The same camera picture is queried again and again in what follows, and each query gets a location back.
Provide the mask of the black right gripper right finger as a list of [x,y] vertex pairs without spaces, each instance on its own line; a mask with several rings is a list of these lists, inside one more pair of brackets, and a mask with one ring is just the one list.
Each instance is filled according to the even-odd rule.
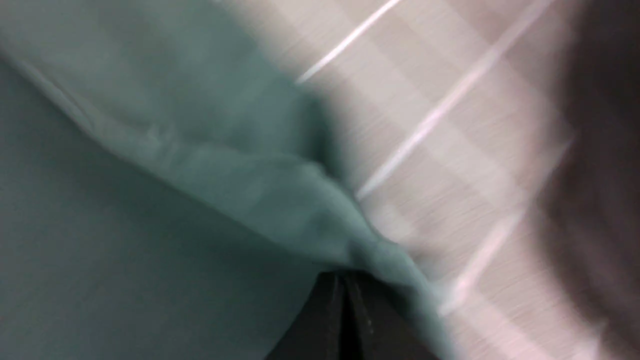
[[436,360],[394,308],[387,285],[362,272],[345,274],[346,360]]

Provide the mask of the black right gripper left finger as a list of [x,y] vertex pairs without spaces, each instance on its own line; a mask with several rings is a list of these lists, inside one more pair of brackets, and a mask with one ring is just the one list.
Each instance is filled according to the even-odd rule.
[[336,273],[321,273],[290,328],[268,360],[338,360],[345,321],[345,285]]

